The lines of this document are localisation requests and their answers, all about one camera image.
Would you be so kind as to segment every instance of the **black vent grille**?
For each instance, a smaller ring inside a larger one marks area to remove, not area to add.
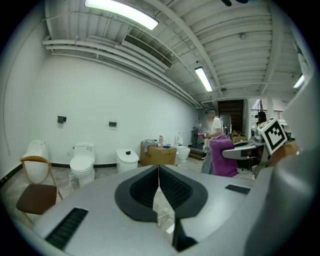
[[[168,68],[171,68],[172,63],[166,57],[164,57],[161,53],[157,52],[155,49],[153,49],[152,47],[150,47],[146,43],[144,43],[144,42],[140,41],[139,39],[137,39],[131,35],[128,35],[128,34],[124,38],[124,41],[144,50],[145,52],[147,52],[151,56],[155,57],[157,60],[161,61]]]
[[[45,240],[60,250],[63,250],[87,213],[88,211],[85,209],[74,208]]]

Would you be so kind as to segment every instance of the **toilet tank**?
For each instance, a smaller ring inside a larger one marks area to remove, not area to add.
[[[95,158],[95,146],[92,143],[77,143],[74,147],[73,156],[88,156]]]

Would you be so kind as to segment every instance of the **air vent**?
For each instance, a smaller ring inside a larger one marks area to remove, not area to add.
[[[153,49],[152,47],[150,47],[149,45],[147,45],[146,43],[142,42],[141,40],[139,40],[138,38],[127,34],[126,37],[123,39],[122,41],[122,45],[126,46],[128,48],[131,48],[135,51],[137,51],[136,48],[139,48],[141,50],[139,50],[138,52],[143,54],[144,56],[146,56],[147,58],[149,58],[150,56],[147,56],[145,53],[148,53],[149,55],[153,56],[154,58],[156,58],[158,61],[160,61],[162,63],[162,66],[164,65],[165,68],[169,69],[172,66],[172,63],[165,57],[163,56],[160,52],[158,52],[157,50]]]
[[[87,210],[74,208],[45,240],[58,249],[63,250],[86,217],[87,213]]]

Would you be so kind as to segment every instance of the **white toilet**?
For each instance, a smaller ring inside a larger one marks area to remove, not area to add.
[[[177,157],[181,161],[185,161],[188,159],[190,148],[183,146],[184,139],[182,138],[181,134],[178,132],[175,136],[175,146],[176,151],[178,152]]]
[[[33,140],[30,142],[23,158],[30,156],[43,157],[49,160],[48,150],[46,144],[41,140]],[[24,162],[25,171],[32,183],[39,184],[43,182],[49,172],[48,165],[43,162]]]
[[[118,173],[138,168],[139,157],[131,148],[116,149],[115,155]]]
[[[70,169],[79,180],[79,187],[95,180],[95,146],[91,143],[78,143],[74,147]]]

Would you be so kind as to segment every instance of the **brown chair seat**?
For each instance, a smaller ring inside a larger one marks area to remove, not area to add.
[[[30,184],[20,196],[16,208],[28,214],[41,215],[56,204],[56,199],[56,186]]]

